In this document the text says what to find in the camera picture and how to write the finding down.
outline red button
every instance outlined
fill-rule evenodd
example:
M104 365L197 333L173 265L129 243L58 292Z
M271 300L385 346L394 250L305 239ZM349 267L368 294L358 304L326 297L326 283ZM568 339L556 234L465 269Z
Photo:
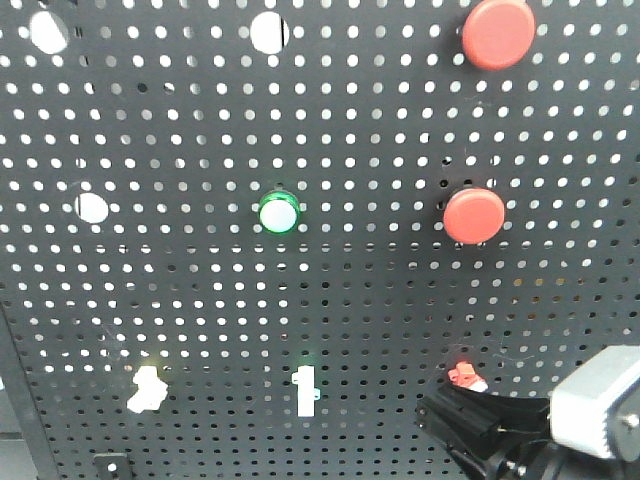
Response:
M470 188L456 193L444 211L444 228L456 242L486 242L504 224L504 203L498 195L484 188Z
M462 30L467 58L485 70L515 65L529 51L536 34L536 19L522 0L484 0Z

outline white button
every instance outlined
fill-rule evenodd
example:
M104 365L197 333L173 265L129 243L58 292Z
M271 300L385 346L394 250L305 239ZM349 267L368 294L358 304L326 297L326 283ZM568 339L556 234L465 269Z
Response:
M260 223L270 232L288 232L297 221L296 209L286 200L272 200L260 210Z
M29 32L33 44L49 55L60 53L69 44L69 30L55 13L37 12L31 17Z
M87 223L102 223L109 216L109 205L100 195L81 193L74 204L76 214Z

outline black bracket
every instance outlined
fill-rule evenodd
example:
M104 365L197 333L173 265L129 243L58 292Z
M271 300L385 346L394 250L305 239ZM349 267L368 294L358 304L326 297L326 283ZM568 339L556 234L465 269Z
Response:
M133 480L129 457L125 453L99 453L93 457L100 480Z
M629 409L636 406L634 396L626 400ZM416 413L418 426L470 480L640 478L640 462L599 460L555 444L549 407L546 398L498 397L444 384L418 401ZM631 435L625 428L622 433Z

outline hole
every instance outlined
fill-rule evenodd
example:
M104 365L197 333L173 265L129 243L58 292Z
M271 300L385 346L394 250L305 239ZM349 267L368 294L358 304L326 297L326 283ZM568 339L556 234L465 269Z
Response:
M256 50L273 55L289 43L289 26L279 14L263 12L251 22L249 35Z
M69 29L62 19L52 12L37 12L29 22L31 42L43 53L60 53L69 44Z
M75 211L87 223L101 223L109 216L109 205L95 193L81 193L76 197Z

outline white mounting bracket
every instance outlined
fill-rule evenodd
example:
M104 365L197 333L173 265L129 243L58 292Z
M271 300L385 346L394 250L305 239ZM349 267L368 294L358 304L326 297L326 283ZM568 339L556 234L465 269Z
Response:
M320 389L315 388L315 367L298 367L298 371L291 374L291 383L298 386L298 416L313 417L314 402L320 400Z
M134 413L158 410L167 398L169 386L158 378L158 369L153 366L140 367L133 377L138 391L127 402L127 408Z

